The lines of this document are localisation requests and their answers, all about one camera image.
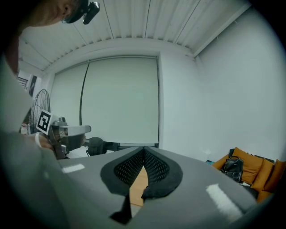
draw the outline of black cable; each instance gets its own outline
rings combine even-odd
[[[80,95],[80,126],[82,126],[82,120],[81,120],[81,103],[82,103],[82,95],[83,95],[83,93],[84,93],[84,83],[85,83],[86,74],[88,73],[88,68],[89,68],[89,64],[88,64],[88,67],[86,68],[86,71],[85,71],[84,81],[83,81],[83,83],[82,83],[81,95]]]
[[[64,131],[63,131],[63,132],[61,132],[61,133],[59,133],[59,134],[55,134],[55,135],[61,135],[62,133],[64,133]]]

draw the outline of corrugated ceiling panel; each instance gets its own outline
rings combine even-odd
[[[100,12],[88,25],[27,28],[21,35],[23,60],[45,69],[83,46],[113,38],[154,38],[202,49],[247,0],[97,0]]]
[[[97,0],[100,4],[100,11],[96,15],[96,20],[91,20],[88,25],[84,25],[82,20],[74,23],[75,27],[82,35],[87,44],[112,39],[112,32],[109,27],[105,5],[102,0]]]
[[[165,41],[176,41],[199,1],[178,1],[164,37]]]
[[[131,37],[131,0],[104,0],[114,38]]]
[[[131,36],[133,38],[145,36],[149,3],[150,0],[131,0]]]
[[[236,11],[245,2],[245,0],[201,0],[176,43],[193,49],[198,42],[209,38],[204,36],[208,30],[217,30],[234,13],[233,10]],[[218,19],[220,25],[214,27]]]

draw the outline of black bag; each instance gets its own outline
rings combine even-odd
[[[243,160],[239,157],[232,156],[227,159],[221,171],[228,177],[232,178],[235,182],[240,183],[243,172]]]

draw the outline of orange cushion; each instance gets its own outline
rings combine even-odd
[[[243,173],[241,180],[248,184],[252,184],[262,166],[263,159],[247,154],[237,147],[233,152],[233,156],[240,157],[243,160]]]
[[[212,164],[211,166],[215,167],[217,170],[221,170],[227,159],[228,159],[228,154],[225,155],[223,158],[219,159],[216,163]]]
[[[271,192],[267,192],[267,191],[260,191],[257,197],[257,202],[260,203],[261,201],[265,200],[268,196],[271,196],[272,193]]]
[[[273,168],[273,163],[263,159],[262,166],[257,174],[254,183],[252,184],[251,188],[255,189],[256,191],[261,191],[264,188],[264,185],[271,173]]]
[[[286,161],[282,162],[276,160],[273,173],[271,174],[269,180],[264,186],[265,191],[274,192],[276,190],[276,186],[283,175],[285,166],[286,166]]]

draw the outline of white tape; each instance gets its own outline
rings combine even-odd
[[[240,183],[240,185],[242,185],[242,186],[250,186],[249,184],[247,184],[247,183],[245,183],[245,182]]]
[[[216,207],[227,220],[232,223],[242,217],[240,209],[232,202],[232,200],[219,188],[219,184],[212,184],[206,188],[210,198]]]
[[[68,174],[68,173],[75,172],[78,170],[83,170],[83,169],[84,169],[84,165],[78,164],[78,165],[73,165],[73,166],[62,168],[62,171],[64,174]]]
[[[40,143],[40,133],[36,133],[35,135],[35,142],[38,145],[38,147],[42,148],[41,143]]]

